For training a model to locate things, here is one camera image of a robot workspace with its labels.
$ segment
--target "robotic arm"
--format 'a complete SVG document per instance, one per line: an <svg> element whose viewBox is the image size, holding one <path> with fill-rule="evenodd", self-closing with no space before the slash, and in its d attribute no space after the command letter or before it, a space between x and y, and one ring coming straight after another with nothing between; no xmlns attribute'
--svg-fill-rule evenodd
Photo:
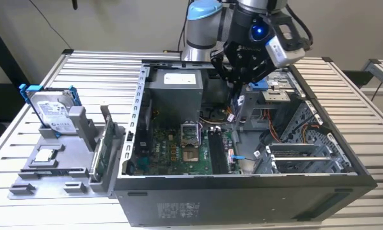
<svg viewBox="0 0 383 230"><path fill-rule="evenodd" d="M204 61L210 53L220 77L240 88L260 81L276 68L295 63L306 55L311 42L300 37L291 16L282 12L287 7L292 14L287 0L234 2L232 8L215 0L198 0L190 5L182 57ZM224 41L223 48L211 51L218 40ZM224 56L231 69L223 65Z"/></svg>

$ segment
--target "blue led light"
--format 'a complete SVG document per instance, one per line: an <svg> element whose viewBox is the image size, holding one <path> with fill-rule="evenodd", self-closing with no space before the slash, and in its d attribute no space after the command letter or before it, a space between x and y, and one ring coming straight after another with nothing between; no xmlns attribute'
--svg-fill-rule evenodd
<svg viewBox="0 0 383 230"><path fill-rule="evenodd" d="M260 41L268 34L268 28L266 25L252 25L251 26L251 38L255 42Z"/></svg>

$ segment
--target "black wire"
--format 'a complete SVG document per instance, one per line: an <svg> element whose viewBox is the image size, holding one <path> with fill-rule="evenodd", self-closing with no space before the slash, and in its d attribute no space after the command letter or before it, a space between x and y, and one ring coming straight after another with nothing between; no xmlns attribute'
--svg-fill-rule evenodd
<svg viewBox="0 0 383 230"><path fill-rule="evenodd" d="M296 129L304 125L306 122L308 122L310 119L312 119L314 115L311 115L303 122L300 122L300 124L295 127L295 129L292 129L292 132L296 131Z"/></svg>
<svg viewBox="0 0 383 230"><path fill-rule="evenodd" d="M187 23L187 15L188 15L188 7L191 4L191 0L188 0L187 2L187 10L186 10L186 17L184 17L184 23L183 23L183 28L182 28L182 32L180 32L180 37L179 37L179 43L178 43L178 52L180 51L180 42L182 42L182 37L183 37L183 45L186 46L186 36L184 36L184 31L186 31L186 23Z"/></svg>
<svg viewBox="0 0 383 230"><path fill-rule="evenodd" d="M243 160L248 160L248 161L256 161L258 159L250 159L250 158L244 158Z"/></svg>
<svg viewBox="0 0 383 230"><path fill-rule="evenodd" d="M67 46L69 47L69 49L72 49L71 45L67 43L67 41L65 41L65 39L63 38L63 36L57 33L57 31L56 31L55 28L52 27L52 25L51 25L48 19L45 18L43 12L40 11L40 9L37 8L37 6L35 5L33 1L29 0L29 2L31 2L31 4L33 5L33 7L37 9L40 15L44 17L44 20L45 20L45 22L48 23L51 29L55 31L55 33L57 34L57 36L61 38L61 40L64 41L64 43L67 44Z"/></svg>
<svg viewBox="0 0 383 230"><path fill-rule="evenodd" d="M287 11L288 11L291 17L295 19L295 21L300 25L300 27L303 28L303 30L304 30L304 32L307 34L307 37L308 37L310 45L312 45L314 44L314 35L312 35L311 31L308 30L307 25L304 24L304 22L300 20L298 15L294 13L294 11L292 11L292 9L291 9L288 4L287 4Z"/></svg>
<svg viewBox="0 0 383 230"><path fill-rule="evenodd" d="M377 96L377 93L378 93L378 91L379 91L379 89L381 89L381 86L382 86L382 82L381 82L381 84L379 84L379 86L378 86L378 88L377 88L375 93L373 94L371 101L373 101L373 99L375 99L375 96Z"/></svg>

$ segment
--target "motherboard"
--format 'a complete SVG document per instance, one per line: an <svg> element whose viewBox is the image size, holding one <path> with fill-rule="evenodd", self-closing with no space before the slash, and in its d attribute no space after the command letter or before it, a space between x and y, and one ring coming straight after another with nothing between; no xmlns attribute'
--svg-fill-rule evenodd
<svg viewBox="0 0 383 230"><path fill-rule="evenodd" d="M199 145L183 145L182 131L176 129L155 129L152 150L148 157L138 157L135 175L211 175L215 162L212 162L212 145L208 130L199 130ZM224 160L226 174L239 174L238 163L227 166L228 151L234 152L231 133L220 133L220 158Z"/></svg>

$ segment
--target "aluminum extrusion table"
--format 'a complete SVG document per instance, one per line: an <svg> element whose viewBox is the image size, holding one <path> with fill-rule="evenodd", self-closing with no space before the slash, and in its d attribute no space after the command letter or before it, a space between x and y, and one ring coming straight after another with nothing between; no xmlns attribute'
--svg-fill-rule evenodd
<svg viewBox="0 0 383 230"><path fill-rule="evenodd" d="M63 88L73 85L88 118L103 123L98 106L106 101L114 120L126 126L142 59L176 60L179 54L73 51L61 55L41 85ZM172 229L383 230L383 114L332 62L322 58L304 58L295 66L373 174L378 188L322 223L187 226ZM8 187L40 137L39 125L37 117L25 105L0 138L0 230L130 228L120 204L114 199L7 198Z"/></svg>

